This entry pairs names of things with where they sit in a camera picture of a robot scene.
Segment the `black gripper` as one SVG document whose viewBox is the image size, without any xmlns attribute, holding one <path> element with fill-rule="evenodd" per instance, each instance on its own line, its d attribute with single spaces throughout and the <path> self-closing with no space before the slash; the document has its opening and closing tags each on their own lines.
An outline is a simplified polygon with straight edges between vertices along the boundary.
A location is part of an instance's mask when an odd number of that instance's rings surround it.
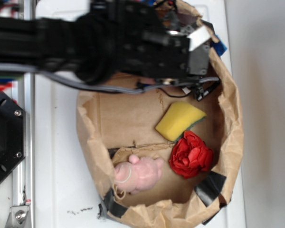
<svg viewBox="0 0 285 228">
<path fill-rule="evenodd" d="M 181 0 L 116 0 L 116 69 L 173 83 L 198 82 L 209 68 L 210 35 Z"/>
</svg>

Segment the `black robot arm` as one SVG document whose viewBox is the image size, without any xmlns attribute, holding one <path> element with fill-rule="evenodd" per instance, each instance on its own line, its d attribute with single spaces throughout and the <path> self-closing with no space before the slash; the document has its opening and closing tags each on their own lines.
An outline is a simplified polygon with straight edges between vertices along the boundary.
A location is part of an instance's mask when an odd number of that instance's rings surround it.
<svg viewBox="0 0 285 228">
<path fill-rule="evenodd" d="M 163 80 L 195 81 L 207 74 L 209 40 L 194 45 L 182 27 L 180 9 L 159 15 L 146 1 L 97 0 L 75 21 L 0 17 L 0 63 L 24 64 L 49 72 L 71 71 L 89 85 L 125 72 Z"/>
</svg>

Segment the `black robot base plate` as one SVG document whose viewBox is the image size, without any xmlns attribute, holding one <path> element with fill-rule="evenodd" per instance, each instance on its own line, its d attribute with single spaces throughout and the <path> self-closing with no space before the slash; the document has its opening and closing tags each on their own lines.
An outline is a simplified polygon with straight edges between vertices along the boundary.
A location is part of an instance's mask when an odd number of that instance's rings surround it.
<svg viewBox="0 0 285 228">
<path fill-rule="evenodd" d="M 0 92 L 0 184 L 24 159 L 25 111 Z"/>
</svg>

